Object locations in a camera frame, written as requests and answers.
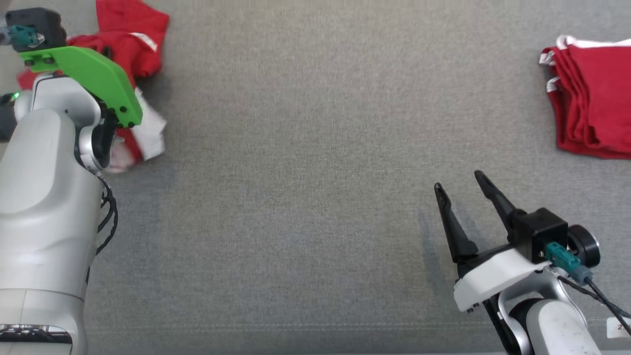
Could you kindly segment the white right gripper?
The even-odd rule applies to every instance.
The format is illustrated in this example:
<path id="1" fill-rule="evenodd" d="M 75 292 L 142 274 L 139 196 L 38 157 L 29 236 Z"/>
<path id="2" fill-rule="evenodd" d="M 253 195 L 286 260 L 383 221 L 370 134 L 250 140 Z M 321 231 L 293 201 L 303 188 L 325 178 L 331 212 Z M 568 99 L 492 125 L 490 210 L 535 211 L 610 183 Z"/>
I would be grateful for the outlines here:
<path id="1" fill-rule="evenodd" d="M 507 241 L 514 241 L 513 220 L 524 211 L 516 208 L 512 202 L 498 189 L 495 184 L 481 170 L 475 171 L 475 179 L 486 199 L 490 200 L 507 231 Z M 532 263 L 514 248 L 494 254 L 478 265 L 479 249 L 471 241 L 460 225 L 452 209 L 452 203 L 443 186 L 437 182 L 433 186 L 439 206 L 440 217 L 448 240 L 449 252 L 453 263 L 456 264 L 458 281 L 454 285 L 454 299 L 460 312 L 468 312 L 476 304 L 482 303 L 492 296 L 508 291 L 519 297 L 534 293 L 532 274 L 545 270 L 551 266 L 549 260 Z"/>

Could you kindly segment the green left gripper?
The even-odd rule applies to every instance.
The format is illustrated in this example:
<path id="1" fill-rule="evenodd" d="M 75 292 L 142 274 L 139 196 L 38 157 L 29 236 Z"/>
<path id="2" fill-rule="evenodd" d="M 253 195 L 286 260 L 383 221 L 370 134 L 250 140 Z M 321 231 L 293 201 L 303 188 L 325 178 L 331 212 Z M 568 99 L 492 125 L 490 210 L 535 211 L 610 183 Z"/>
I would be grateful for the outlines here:
<path id="1" fill-rule="evenodd" d="M 142 122 L 143 112 L 126 72 L 95 50 L 63 46 L 20 54 L 37 78 L 30 110 L 49 109 L 70 119 L 74 154 L 85 168 L 106 168 L 119 128 Z"/>

